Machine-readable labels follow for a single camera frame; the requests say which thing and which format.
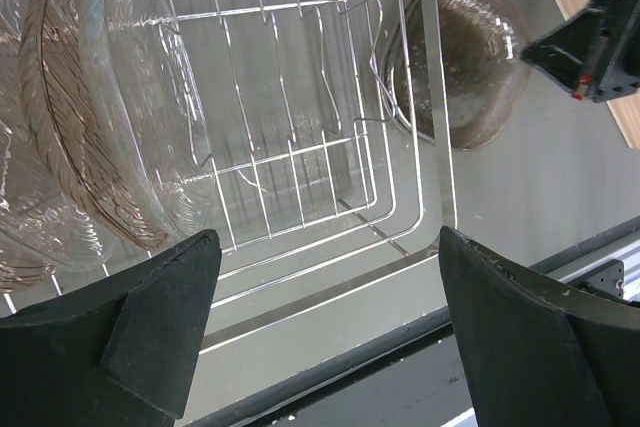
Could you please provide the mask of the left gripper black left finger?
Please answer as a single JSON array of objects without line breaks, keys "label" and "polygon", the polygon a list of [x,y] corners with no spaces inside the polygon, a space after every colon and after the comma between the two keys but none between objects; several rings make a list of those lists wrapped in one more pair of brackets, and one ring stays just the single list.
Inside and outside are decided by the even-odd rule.
[{"label": "left gripper black left finger", "polygon": [[221,267],[204,230],[1,320],[4,426],[171,426],[183,417]]}]

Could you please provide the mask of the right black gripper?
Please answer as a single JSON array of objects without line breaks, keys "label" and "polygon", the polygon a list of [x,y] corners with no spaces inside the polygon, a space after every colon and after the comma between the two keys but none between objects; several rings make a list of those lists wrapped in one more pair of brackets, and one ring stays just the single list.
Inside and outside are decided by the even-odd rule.
[{"label": "right black gripper", "polygon": [[578,100],[632,96],[639,90],[639,0],[591,0],[520,59]]}]

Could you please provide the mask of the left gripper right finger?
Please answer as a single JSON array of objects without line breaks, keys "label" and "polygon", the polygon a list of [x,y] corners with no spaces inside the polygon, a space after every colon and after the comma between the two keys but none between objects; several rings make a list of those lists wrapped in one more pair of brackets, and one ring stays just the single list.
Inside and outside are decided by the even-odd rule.
[{"label": "left gripper right finger", "polygon": [[638,303],[561,283],[449,227],[439,266],[478,425],[638,425]]}]

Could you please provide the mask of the clear glass plate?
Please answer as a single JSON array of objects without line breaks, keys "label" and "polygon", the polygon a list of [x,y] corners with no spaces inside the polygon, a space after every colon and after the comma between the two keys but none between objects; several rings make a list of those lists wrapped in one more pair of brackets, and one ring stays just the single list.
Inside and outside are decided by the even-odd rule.
[{"label": "clear glass plate", "polygon": [[19,99],[18,50],[29,0],[1,0],[1,283],[100,266],[115,236],[60,190],[38,155]]},{"label": "clear glass plate", "polygon": [[79,53],[97,123],[150,248],[208,228],[215,175],[204,109],[165,0],[84,0]]},{"label": "clear glass plate", "polygon": [[22,114],[1,114],[1,290],[33,286],[52,271],[36,254],[44,249],[41,203],[51,193]]}]

